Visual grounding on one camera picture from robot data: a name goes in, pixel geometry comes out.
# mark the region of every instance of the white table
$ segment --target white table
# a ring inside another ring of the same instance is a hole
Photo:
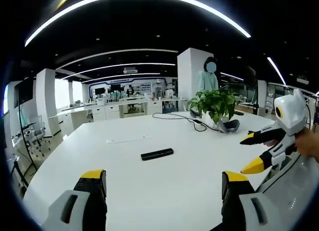
[[[83,124],[41,165],[23,202],[42,224],[49,206],[84,172],[105,169],[107,231],[208,231],[222,218],[222,172],[240,172],[267,149],[239,142],[248,130],[274,122],[252,114],[234,118],[241,124],[230,134],[196,132],[187,120],[152,116]],[[131,141],[107,142],[125,139]],[[166,148],[174,154],[141,160],[140,154]],[[257,188],[267,173],[249,175],[252,186]]]

